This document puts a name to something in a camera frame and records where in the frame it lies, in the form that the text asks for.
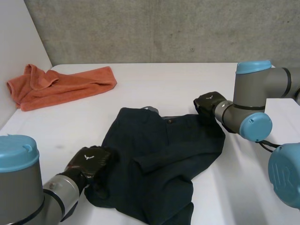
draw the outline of cable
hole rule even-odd
[[[273,148],[275,148],[275,149],[278,148],[278,147],[280,146],[280,144],[273,144],[273,143],[268,142],[268,141],[266,141],[266,140],[260,141],[260,143],[265,144],[265,145],[268,145],[268,146],[273,147]]]
[[[259,143],[260,144],[260,146],[262,146],[264,149],[266,149],[267,151],[269,151],[269,152],[273,152],[271,149],[268,149],[266,146],[264,146],[264,144],[262,144],[261,142],[257,142],[257,143]]]

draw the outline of white table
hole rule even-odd
[[[161,116],[196,113],[193,100],[219,91],[232,100],[235,63],[58,65],[71,74],[110,66],[117,86],[104,94],[30,112],[17,110],[0,135],[29,135],[40,151],[45,183],[64,170],[83,146],[100,145],[122,107],[151,105]],[[290,99],[268,100],[273,120],[269,140],[300,142],[300,107]],[[226,133],[222,155],[193,179],[193,225],[298,225],[300,213],[284,205],[267,175],[270,153],[239,135]],[[142,225],[114,209],[93,207],[82,195],[74,215],[62,225]]]

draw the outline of white wall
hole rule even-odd
[[[6,81],[26,64],[51,69],[51,62],[23,0],[0,0],[0,128],[15,112]]]

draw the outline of light blue joint cap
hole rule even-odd
[[[271,67],[272,64],[269,60],[239,62],[236,67],[235,74],[250,74],[265,69],[270,69]]]
[[[288,206],[300,209],[300,143],[283,144],[269,159],[274,192]]]
[[[24,135],[0,136],[0,173],[14,172],[39,159],[36,141]]]
[[[240,135],[249,141],[260,142],[269,136],[272,127],[272,120],[267,114],[255,112],[240,124]]]

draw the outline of orange towel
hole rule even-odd
[[[45,73],[31,64],[25,67],[24,75],[7,82],[16,107],[23,111],[101,94],[116,84],[110,67],[64,75],[53,70]]]

